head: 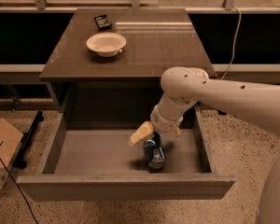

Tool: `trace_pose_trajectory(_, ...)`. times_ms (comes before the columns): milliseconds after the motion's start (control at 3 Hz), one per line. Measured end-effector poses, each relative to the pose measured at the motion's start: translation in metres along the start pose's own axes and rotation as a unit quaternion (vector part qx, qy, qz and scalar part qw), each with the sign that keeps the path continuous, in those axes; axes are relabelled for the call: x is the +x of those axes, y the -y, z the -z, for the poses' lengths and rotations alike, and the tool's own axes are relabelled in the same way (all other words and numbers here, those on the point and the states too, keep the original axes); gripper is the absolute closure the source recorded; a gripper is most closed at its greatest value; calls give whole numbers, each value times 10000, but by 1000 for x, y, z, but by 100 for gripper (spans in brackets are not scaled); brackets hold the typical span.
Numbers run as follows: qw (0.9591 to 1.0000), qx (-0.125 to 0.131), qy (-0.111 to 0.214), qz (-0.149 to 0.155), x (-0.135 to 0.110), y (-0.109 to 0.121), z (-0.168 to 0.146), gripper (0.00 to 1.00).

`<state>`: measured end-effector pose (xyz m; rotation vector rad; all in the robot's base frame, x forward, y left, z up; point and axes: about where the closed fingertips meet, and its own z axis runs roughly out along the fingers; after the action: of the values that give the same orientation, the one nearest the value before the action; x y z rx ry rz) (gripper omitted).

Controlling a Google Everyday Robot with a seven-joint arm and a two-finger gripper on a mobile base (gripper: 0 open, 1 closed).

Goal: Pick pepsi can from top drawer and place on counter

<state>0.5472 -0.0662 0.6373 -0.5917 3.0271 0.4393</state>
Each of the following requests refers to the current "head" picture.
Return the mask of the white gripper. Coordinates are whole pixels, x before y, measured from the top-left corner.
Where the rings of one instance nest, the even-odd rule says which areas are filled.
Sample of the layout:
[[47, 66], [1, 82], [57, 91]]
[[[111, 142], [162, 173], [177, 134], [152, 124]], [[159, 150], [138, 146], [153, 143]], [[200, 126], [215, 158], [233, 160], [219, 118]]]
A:
[[178, 137], [180, 135], [179, 125], [182, 120], [183, 118], [170, 120], [164, 117], [155, 105], [150, 114], [150, 121], [145, 121], [130, 136], [129, 145], [133, 147], [143, 143], [153, 136], [154, 130], [158, 133], [171, 133], [175, 137]]

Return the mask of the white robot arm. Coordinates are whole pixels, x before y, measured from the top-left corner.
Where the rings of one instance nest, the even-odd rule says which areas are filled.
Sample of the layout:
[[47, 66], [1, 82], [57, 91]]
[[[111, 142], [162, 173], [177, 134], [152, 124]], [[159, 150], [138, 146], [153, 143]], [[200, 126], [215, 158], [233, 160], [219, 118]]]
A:
[[[201, 68], [172, 67], [161, 76], [163, 95], [150, 120], [130, 137], [132, 146], [154, 132], [179, 134], [183, 115], [200, 102], [280, 136], [280, 86], [211, 79]], [[257, 224], [280, 224], [280, 154], [259, 200]]]

